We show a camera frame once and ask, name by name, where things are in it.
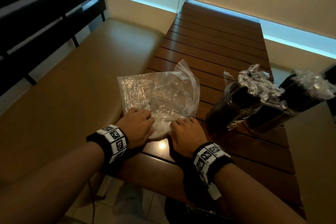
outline cable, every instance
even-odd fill
[[[93,222],[95,220],[95,213],[96,213],[96,209],[95,209],[95,197],[93,195],[93,191],[92,191],[90,180],[88,181],[88,184],[89,184],[90,195],[91,195],[91,200],[92,200],[92,207],[93,207],[92,224],[95,224]]]

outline brown slatted table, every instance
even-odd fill
[[[189,2],[170,27],[146,72],[172,71],[184,59],[199,78],[201,95],[196,118],[210,137],[205,115],[225,89],[223,72],[237,78],[251,64],[271,73],[259,23],[208,10]],[[251,133],[240,123],[216,140],[236,165],[304,215],[286,131]],[[147,143],[125,161],[118,177],[151,191],[191,204],[183,188],[183,171],[169,155],[168,140]]]

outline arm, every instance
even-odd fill
[[[173,147],[185,157],[207,142],[196,119],[171,123]],[[214,175],[214,183],[228,202],[239,223],[306,223],[288,205],[234,164],[227,164]]]
[[[128,148],[143,145],[152,133],[151,112],[131,109],[117,122]],[[56,222],[88,180],[102,167],[104,152],[88,142],[0,190],[0,223]]]

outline black wristband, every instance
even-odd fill
[[[205,143],[193,154],[194,165],[207,184],[213,182],[214,175],[225,165],[235,163],[222,148],[215,143]]]
[[[120,158],[128,146],[127,136],[119,127],[114,125],[97,130],[97,132],[87,136],[86,141],[95,142],[103,149],[104,166]]]

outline tan cushioned seat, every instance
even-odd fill
[[[105,21],[0,117],[0,179],[13,181],[114,123],[117,76],[141,74],[162,33]]]

